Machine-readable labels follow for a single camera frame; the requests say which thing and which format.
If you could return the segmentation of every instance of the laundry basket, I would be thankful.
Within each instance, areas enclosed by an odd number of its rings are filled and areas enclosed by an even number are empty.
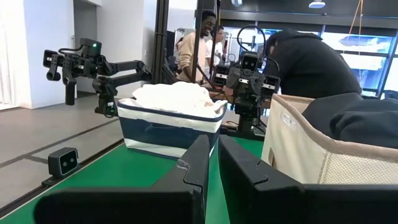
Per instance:
[[[302,116],[312,101],[272,97],[263,161],[303,184],[398,184],[398,149],[329,138]]]
[[[159,111],[118,102],[124,142],[128,148],[172,159],[180,158],[199,135],[206,134],[213,152],[225,106],[216,118]]]

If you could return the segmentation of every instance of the green mat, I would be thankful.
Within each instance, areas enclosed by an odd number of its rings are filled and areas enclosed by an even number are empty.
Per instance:
[[[263,142],[234,138],[243,148],[260,157]],[[175,161],[142,154],[119,146],[107,155],[86,166],[76,174],[48,190],[69,187],[149,187],[175,165]],[[33,199],[0,220],[0,224],[33,224],[33,210],[38,199]],[[229,223],[223,186],[218,167],[218,148],[210,158],[206,223]]]

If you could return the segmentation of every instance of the white shirt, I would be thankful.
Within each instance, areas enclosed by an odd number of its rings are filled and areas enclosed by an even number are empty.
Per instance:
[[[211,58],[212,48],[213,48],[213,41],[208,40],[206,42],[206,58]],[[214,66],[220,63],[222,54],[223,54],[223,44],[221,42],[218,42],[214,50]]]

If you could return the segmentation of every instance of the gray floor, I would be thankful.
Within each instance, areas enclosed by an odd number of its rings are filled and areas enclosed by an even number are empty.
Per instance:
[[[75,106],[0,111],[0,208],[50,177],[51,152],[75,147],[81,162],[123,137],[117,118],[94,113],[97,104],[88,96]]]

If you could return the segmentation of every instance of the man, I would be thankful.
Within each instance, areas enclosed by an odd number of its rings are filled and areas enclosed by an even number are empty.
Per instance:
[[[216,24],[216,14],[211,11],[203,11],[201,15],[200,40],[198,48],[198,65],[201,68],[206,66],[206,42],[205,36],[209,36]],[[196,79],[192,77],[193,57],[195,48],[195,32],[186,35],[178,47],[178,59],[182,72],[177,75],[177,79],[184,82],[200,83],[202,74],[197,70]]]
[[[223,56],[223,44],[221,43],[223,39],[224,39],[224,27],[219,26],[216,35],[216,46],[214,51],[214,64],[213,64],[214,66],[217,66],[220,63],[221,57]],[[207,64],[209,66],[211,65],[212,49],[213,49],[213,40],[210,39],[206,42],[206,59],[207,59]]]
[[[335,50],[314,34],[285,30],[270,36],[266,55],[271,60],[263,71],[278,75],[282,94],[322,98],[343,93],[361,94],[358,79]]]

